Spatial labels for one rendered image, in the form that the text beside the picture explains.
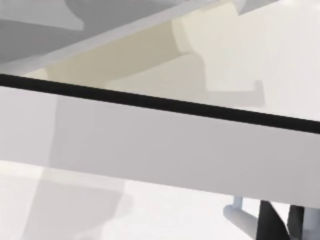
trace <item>black edge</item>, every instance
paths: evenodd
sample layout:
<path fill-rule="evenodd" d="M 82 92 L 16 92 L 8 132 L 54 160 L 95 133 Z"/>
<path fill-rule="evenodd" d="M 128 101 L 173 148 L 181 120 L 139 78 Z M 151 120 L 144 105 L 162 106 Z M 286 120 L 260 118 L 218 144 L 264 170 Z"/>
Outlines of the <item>black edge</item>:
<path fill-rule="evenodd" d="M 320 134 L 320 122 L 0 74 L 0 86 L 233 122 Z"/>

